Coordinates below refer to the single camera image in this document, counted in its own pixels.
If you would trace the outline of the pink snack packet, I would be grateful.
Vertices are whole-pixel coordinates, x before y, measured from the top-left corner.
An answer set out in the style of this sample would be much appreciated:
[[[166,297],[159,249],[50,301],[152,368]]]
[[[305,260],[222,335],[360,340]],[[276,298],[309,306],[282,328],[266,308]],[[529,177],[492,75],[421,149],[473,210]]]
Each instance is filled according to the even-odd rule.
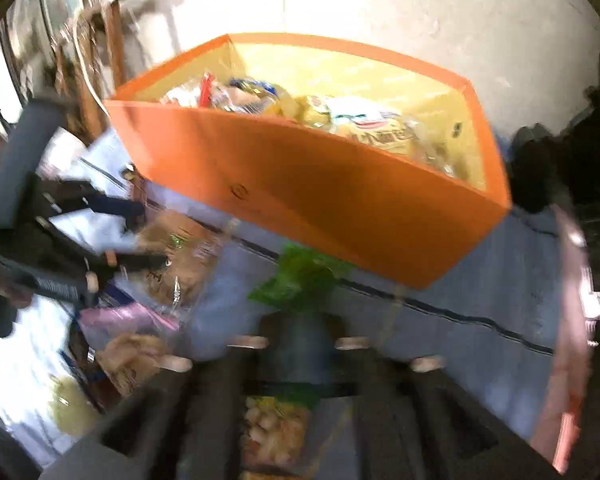
[[[170,344],[181,328],[177,318],[162,316],[137,302],[115,308],[84,309],[78,324],[85,340],[96,350],[102,350],[124,334],[155,336]]]

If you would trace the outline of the biscuit packet clear wrap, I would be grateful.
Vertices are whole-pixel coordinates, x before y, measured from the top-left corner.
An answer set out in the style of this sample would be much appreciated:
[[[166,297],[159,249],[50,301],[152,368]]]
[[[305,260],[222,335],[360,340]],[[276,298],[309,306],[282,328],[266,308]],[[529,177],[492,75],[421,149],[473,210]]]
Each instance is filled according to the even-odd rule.
[[[196,301],[218,262],[223,237],[168,209],[138,233],[137,246],[151,255],[165,256],[166,263],[133,274],[131,282],[157,307],[176,310]]]

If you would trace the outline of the peanut candy packet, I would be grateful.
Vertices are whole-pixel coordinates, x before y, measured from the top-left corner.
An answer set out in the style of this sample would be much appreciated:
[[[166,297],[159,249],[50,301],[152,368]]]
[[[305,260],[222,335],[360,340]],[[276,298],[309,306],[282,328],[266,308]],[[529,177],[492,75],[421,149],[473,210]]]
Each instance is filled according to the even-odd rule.
[[[302,454],[311,410],[276,396],[247,396],[239,448],[245,471],[268,476],[293,474]]]

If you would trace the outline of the green snack packet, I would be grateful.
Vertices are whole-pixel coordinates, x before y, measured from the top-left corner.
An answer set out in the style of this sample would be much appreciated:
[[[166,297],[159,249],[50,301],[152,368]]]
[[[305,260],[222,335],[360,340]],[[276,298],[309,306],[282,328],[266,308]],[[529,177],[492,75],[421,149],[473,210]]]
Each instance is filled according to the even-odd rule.
[[[248,299],[280,312],[318,312],[351,272],[350,263],[300,245],[287,245],[274,274]]]

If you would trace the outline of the yellow bread bag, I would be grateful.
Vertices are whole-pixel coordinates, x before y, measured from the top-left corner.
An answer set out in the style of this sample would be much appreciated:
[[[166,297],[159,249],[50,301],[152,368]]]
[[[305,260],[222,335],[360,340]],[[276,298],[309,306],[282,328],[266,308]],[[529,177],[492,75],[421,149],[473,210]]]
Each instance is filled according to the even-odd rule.
[[[297,122],[340,138],[411,157],[414,129],[395,108],[362,96],[300,96]]]

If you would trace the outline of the blue snack bag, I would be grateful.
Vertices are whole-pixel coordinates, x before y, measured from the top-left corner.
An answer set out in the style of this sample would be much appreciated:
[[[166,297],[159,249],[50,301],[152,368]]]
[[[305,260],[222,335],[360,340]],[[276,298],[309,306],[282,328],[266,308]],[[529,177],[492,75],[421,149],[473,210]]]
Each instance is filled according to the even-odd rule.
[[[232,100],[232,107],[241,113],[264,114],[279,104],[278,92],[274,84],[252,78],[232,78],[230,88],[238,92]]]

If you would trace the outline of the brown wooden chair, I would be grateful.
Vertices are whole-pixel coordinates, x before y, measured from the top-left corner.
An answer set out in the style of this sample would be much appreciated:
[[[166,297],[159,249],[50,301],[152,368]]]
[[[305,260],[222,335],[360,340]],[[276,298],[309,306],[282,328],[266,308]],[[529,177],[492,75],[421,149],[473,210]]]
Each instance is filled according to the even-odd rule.
[[[114,88],[126,81],[121,1],[85,0],[52,41],[54,89],[68,104],[68,131],[86,145],[109,125],[102,68],[109,67]]]

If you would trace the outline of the blue tablecloth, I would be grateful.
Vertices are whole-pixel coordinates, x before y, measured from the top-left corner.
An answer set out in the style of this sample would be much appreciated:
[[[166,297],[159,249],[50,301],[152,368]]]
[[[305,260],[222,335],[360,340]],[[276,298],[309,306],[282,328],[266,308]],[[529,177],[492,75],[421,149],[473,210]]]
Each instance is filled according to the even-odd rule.
[[[540,405],[533,387],[547,374],[553,353],[548,344],[490,316],[468,314],[465,295],[439,307],[432,295],[362,272],[343,280],[318,312],[280,312],[249,300],[274,274],[279,256],[244,240],[228,244],[193,307],[185,344],[197,364],[222,358],[239,336],[266,338],[246,371],[239,437],[247,396],[279,396],[311,410],[294,473],[277,477],[362,479],[353,427],[356,391],[335,348],[342,337],[362,337],[395,361],[438,356],[446,374],[527,442],[526,421]]]

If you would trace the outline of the pink patterned cloth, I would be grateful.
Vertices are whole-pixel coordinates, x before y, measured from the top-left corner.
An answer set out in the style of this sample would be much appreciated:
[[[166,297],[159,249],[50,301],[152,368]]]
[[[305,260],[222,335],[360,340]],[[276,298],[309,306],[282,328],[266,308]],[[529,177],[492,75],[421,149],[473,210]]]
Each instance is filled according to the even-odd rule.
[[[582,408],[598,346],[600,292],[594,288],[584,234],[577,221],[554,205],[562,262],[562,303],[552,369],[530,444],[560,474],[580,434]]]

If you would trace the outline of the orange cardboard box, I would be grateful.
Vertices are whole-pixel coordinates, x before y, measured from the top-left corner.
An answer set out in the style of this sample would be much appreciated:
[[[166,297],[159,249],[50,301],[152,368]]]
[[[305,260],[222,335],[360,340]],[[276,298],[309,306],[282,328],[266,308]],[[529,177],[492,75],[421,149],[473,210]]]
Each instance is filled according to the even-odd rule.
[[[359,96],[419,123],[460,172],[442,174],[283,117],[166,104],[197,76],[250,77],[293,96]],[[244,221],[424,288],[512,206],[504,164],[471,83],[411,56],[274,32],[212,39],[129,81],[106,104],[140,174]]]

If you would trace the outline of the dark carved wooden furniture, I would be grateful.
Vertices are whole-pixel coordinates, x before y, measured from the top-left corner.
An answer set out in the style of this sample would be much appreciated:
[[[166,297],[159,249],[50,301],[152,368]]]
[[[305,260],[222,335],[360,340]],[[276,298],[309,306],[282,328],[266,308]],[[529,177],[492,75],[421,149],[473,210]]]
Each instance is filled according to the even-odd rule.
[[[519,129],[509,147],[507,174],[512,199],[529,214],[562,208],[584,234],[594,288],[600,292],[600,58],[598,81],[587,88],[588,107],[557,136],[541,124]],[[600,479],[600,322],[598,346],[567,479]]]

